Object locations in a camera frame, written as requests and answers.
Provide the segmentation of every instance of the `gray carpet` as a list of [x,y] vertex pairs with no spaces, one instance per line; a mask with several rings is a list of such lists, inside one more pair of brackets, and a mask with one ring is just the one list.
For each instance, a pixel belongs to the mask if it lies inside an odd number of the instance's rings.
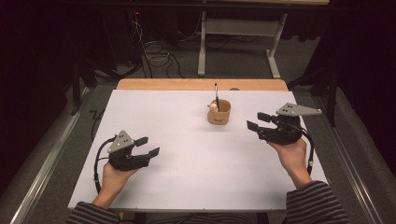
[[[271,42],[267,39],[252,39],[251,37],[233,38],[225,47],[221,39],[209,41],[212,48],[207,49],[206,74],[207,78],[271,78],[270,70],[265,61],[263,45],[268,46]],[[308,40],[303,43],[297,39],[282,40],[276,52],[276,61],[282,79],[289,82],[301,76],[309,62],[317,40]],[[177,62],[168,69],[169,77],[180,77],[177,63],[180,64],[180,74],[184,77],[197,77],[198,45],[189,42],[188,46],[179,45],[177,48],[167,45],[153,45],[147,48],[147,52],[158,51],[170,52],[175,55]],[[161,65],[167,58],[153,62]],[[167,78],[166,67],[151,67],[152,76]],[[144,64],[144,70],[140,69],[129,77],[149,77],[148,66]],[[120,65],[120,73],[126,71],[126,66]],[[73,193],[79,172],[84,164],[88,151],[91,147],[101,112],[106,108],[106,103],[112,90],[116,89],[117,82],[111,79],[98,78],[98,86],[91,90],[90,98],[82,108],[76,126],[64,143],[63,155],[51,175],[39,201],[31,209],[30,218],[26,223],[63,223],[70,211],[67,209],[68,202]],[[299,87],[293,90],[297,103],[300,105],[318,107],[320,98],[313,98],[309,94],[309,87]],[[46,159],[51,146],[57,144],[56,133],[60,133],[66,125],[70,113],[70,106],[65,109],[58,122],[49,130],[47,136],[32,152],[28,161],[21,168],[10,188],[2,196],[0,201],[0,222],[9,223],[30,188],[40,164]],[[351,223],[371,223],[369,214],[361,206],[360,198],[357,197],[356,188],[351,184],[347,167],[338,151],[337,142],[334,141],[333,132],[339,133],[343,146],[347,149],[347,155],[353,162],[353,166],[359,174],[361,182],[366,187],[373,205],[383,223],[392,223],[396,220],[396,181],[387,165],[377,152],[370,135],[364,125],[350,107],[346,97],[338,90],[337,105],[335,110],[336,128],[329,128],[325,116],[304,117],[304,122],[311,133],[316,146],[316,152],[323,166],[324,172],[331,183],[331,187],[338,196],[341,204],[346,209]],[[284,213],[270,213],[270,223],[281,223]]]

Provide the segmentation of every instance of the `white tabletop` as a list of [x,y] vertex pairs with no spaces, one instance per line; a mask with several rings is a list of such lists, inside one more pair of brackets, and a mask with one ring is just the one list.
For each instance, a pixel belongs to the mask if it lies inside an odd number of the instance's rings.
[[[131,177],[113,209],[284,210],[286,192],[294,186],[276,152],[248,130],[247,120],[275,127],[257,120],[257,112],[275,115],[285,103],[295,104],[292,92],[219,91],[219,98],[232,104],[224,126],[206,119],[207,105],[214,97],[213,91],[113,91],[68,207],[94,199],[93,164],[98,148],[124,130],[133,139],[148,137],[148,143],[135,147],[133,155],[161,149],[149,167]],[[101,157],[108,156],[110,145]],[[326,182],[316,155],[314,161],[313,179]],[[99,162],[99,174],[105,162]]]

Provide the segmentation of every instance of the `person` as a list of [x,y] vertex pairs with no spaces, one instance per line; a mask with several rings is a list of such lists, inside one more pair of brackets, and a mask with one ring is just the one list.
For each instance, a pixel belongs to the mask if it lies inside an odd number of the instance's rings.
[[[276,150],[296,188],[287,192],[287,223],[348,223],[347,214],[330,187],[324,182],[312,180],[307,172],[306,142],[303,139],[285,146],[271,142],[267,144]],[[117,213],[109,210],[109,207],[136,171],[123,172],[114,169],[109,163],[105,164],[103,186],[99,194],[92,203],[78,203],[66,223],[120,223]],[[257,221],[248,214],[192,214],[154,218],[149,223],[222,223],[222,220],[227,221],[224,223],[232,223],[231,220],[234,223]]]

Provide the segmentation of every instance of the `small container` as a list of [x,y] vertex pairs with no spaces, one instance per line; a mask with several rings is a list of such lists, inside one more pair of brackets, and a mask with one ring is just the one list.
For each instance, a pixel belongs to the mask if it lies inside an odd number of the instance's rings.
[[219,109],[220,111],[210,110],[207,112],[207,120],[209,123],[224,125],[228,123],[230,118],[231,104],[226,100],[219,99]]

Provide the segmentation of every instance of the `person's right hand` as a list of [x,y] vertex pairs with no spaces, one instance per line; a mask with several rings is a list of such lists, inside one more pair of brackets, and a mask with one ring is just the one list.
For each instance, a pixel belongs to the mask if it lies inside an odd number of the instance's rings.
[[297,189],[312,181],[306,170],[306,142],[302,138],[289,145],[267,143],[276,150],[280,163],[288,172]]

